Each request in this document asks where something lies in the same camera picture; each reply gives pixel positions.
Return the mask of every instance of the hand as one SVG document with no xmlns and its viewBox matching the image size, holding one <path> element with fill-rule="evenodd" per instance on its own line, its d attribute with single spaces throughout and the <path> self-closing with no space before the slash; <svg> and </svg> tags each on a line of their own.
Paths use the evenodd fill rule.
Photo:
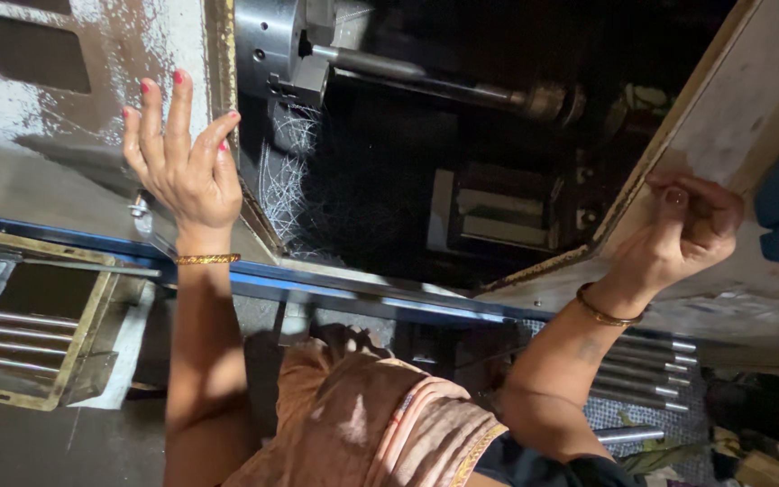
<svg viewBox="0 0 779 487">
<path fill-rule="evenodd" d="M 149 78 L 140 81 L 143 109 L 126 106 L 123 153 L 140 181 L 170 208 L 179 228 L 183 255 L 226 254 L 230 233 L 243 206 L 233 157 L 225 139 L 239 123 L 235 111 L 213 121 L 191 146 L 191 94 L 187 72 L 173 73 L 173 96 L 165 134 L 161 135 L 161 90 Z"/>
<path fill-rule="evenodd" d="M 743 218 L 741 197 L 720 184 L 672 172 L 646 182 L 658 195 L 656 221 L 621 244 L 586 294 L 618 318 L 638 316 L 656 293 L 729 257 Z"/>
</svg>

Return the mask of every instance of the woman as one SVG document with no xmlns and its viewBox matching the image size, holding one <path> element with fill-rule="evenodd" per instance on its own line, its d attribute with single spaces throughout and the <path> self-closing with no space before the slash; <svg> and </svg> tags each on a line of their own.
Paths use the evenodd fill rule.
<svg viewBox="0 0 779 487">
<path fill-rule="evenodd" d="M 230 294 L 230 235 L 243 202 L 225 137 L 235 111 L 191 145 L 192 81 L 177 70 L 162 136 L 161 93 L 141 82 L 124 108 L 124 156 L 179 227 L 179 301 L 167 400 L 170 486 L 627 485 L 582 405 L 628 320 L 665 287 L 727 258 L 742 201 L 687 175 L 651 175 L 653 224 L 628 238 L 600 281 L 531 340 L 501 397 L 503 417 L 399 360 L 310 339 L 287 350 L 275 438 L 249 426 L 243 338 Z"/>
</svg>

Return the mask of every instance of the window cutout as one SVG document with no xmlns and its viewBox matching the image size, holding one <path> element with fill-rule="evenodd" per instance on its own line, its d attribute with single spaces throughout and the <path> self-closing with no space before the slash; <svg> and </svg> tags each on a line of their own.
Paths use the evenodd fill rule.
<svg viewBox="0 0 779 487">
<path fill-rule="evenodd" d="M 89 75 L 74 32 L 0 17 L 0 74 L 88 94 Z"/>
<path fill-rule="evenodd" d="M 69 0 L 5 0 L 8 4 L 23 5 L 33 9 L 47 10 L 57 14 L 71 15 Z"/>
</svg>

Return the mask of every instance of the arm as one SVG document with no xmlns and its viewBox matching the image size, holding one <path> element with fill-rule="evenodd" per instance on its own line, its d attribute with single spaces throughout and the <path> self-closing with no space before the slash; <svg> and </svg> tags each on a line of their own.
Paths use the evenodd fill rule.
<svg viewBox="0 0 779 487">
<path fill-rule="evenodd" d="M 161 135 L 161 92 L 141 81 L 143 107 L 123 109 L 124 155 L 143 185 L 176 217 L 180 255 L 230 252 L 242 188 L 225 137 L 236 112 L 215 120 L 191 147 L 192 82 L 174 73 Z M 243 338 L 230 293 L 229 264 L 179 266 L 170 351 L 165 485 L 217 485 L 254 453 Z"/>
<path fill-rule="evenodd" d="M 639 316 L 669 285 L 729 257 L 742 200 L 692 176 L 649 176 L 659 194 L 657 220 L 628 238 L 612 269 L 585 292 L 601 313 Z M 510 371 L 501 397 L 504 423 L 516 440 L 561 462 L 609 458 L 582 413 L 603 355 L 624 330 L 596 321 L 577 301 L 531 340 Z"/>
</svg>

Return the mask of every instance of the wrist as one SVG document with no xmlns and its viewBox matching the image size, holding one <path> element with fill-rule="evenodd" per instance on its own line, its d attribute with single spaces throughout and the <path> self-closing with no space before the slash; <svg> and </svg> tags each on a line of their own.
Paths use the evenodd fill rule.
<svg viewBox="0 0 779 487">
<path fill-rule="evenodd" d="M 206 256 L 230 253 L 230 230 L 180 230 L 176 241 L 180 256 Z"/>
<path fill-rule="evenodd" d="M 630 319 L 641 315 L 657 290 L 621 281 L 612 274 L 606 274 L 585 291 L 585 300 L 600 313 L 615 318 Z"/>
</svg>

